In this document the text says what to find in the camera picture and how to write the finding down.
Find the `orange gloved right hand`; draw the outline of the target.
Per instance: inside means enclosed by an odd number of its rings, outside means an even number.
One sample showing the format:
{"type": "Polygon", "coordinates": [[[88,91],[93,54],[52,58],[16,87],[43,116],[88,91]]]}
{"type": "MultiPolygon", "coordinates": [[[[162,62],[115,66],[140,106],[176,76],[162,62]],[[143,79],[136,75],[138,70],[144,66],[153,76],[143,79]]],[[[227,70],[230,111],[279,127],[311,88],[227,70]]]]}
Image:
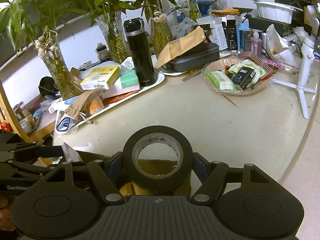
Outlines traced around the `orange gloved right hand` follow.
{"type": "Polygon", "coordinates": [[[16,199],[17,197],[15,196],[1,194],[0,226],[2,231],[14,231],[16,229],[11,218],[12,205],[16,199]]]}

